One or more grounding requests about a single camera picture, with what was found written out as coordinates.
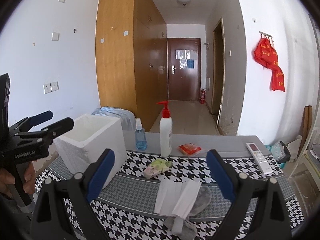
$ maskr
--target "human hand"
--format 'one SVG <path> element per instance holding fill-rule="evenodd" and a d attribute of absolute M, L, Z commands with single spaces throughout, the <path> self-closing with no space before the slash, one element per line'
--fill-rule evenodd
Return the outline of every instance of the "human hand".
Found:
<path fill-rule="evenodd" d="M 28 168 L 24 173 L 25 184 L 23 190 L 28 194 L 33 194 L 36 190 L 35 185 L 35 169 L 32 162 L 29 163 Z M 12 198 L 12 194 L 8 188 L 8 184 L 15 184 L 15 178 L 4 168 L 0 169 L 0 192 Z"/>

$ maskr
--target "door frame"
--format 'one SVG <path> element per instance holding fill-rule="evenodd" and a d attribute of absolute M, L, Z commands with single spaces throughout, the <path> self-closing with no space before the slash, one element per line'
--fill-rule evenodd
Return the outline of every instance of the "door frame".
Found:
<path fill-rule="evenodd" d="M 215 25 L 213 29 L 213 79 L 212 79 L 212 97 L 211 97 L 211 110 L 210 112 L 212 113 L 212 108 L 213 108 L 213 99 L 214 99 L 214 79 L 215 79 L 215 73 L 216 73 L 216 46 L 215 46 L 215 30 L 217 27 L 221 24 L 221 31 L 222 31 L 222 43 L 223 43 L 223 81 L 222 81 L 222 94 L 221 94 L 221 102 L 220 102 L 220 108 L 219 108 L 219 114 L 217 117 L 217 124 L 216 128 L 219 126 L 219 120 L 221 116 L 221 110 L 222 110 L 222 103 L 223 103 L 223 94 L 224 94 L 224 84 L 225 84 L 225 77 L 226 77 L 226 43 L 225 43 L 225 35 L 224 35 L 224 26 L 223 26 L 223 18 L 221 17 L 217 24 Z"/>
<path fill-rule="evenodd" d="M 200 98 L 200 88 L 201 88 L 201 38 L 167 38 L 167 55 L 168 55 L 168 100 L 169 100 L 169 71 L 171 70 L 171 66 L 169 66 L 169 60 L 171 58 L 171 51 L 169 49 L 169 40 L 186 40 L 186 41 L 197 41 L 198 42 L 198 88 L 197 92 Z"/>

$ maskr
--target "fire extinguisher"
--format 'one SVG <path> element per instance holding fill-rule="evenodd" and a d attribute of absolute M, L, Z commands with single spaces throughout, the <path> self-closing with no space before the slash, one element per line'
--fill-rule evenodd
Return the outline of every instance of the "fire extinguisher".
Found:
<path fill-rule="evenodd" d="M 205 103 L 205 89 L 201 89 L 200 93 L 200 103 L 204 104 Z"/>

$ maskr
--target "doorway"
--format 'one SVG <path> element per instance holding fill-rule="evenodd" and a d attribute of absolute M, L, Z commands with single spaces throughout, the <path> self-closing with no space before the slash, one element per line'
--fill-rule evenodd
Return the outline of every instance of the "doorway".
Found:
<path fill-rule="evenodd" d="M 169 100 L 198 101 L 201 39 L 168 38 Z"/>
<path fill-rule="evenodd" d="M 222 18 L 219 20 L 213 31 L 213 55 L 214 66 L 211 114 L 213 115 L 218 127 L 222 107 L 225 76 L 225 45 Z"/>

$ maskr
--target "white air conditioner remote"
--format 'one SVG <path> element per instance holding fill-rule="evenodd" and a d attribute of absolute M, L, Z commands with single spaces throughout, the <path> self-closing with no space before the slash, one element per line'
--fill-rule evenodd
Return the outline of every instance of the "white air conditioner remote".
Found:
<path fill-rule="evenodd" d="M 255 143 L 247 143 L 247 148 L 250 151 L 251 155 L 255 159 L 257 165 L 264 175 L 272 173 L 272 168 L 270 167 L 268 161 L 259 151 Z"/>

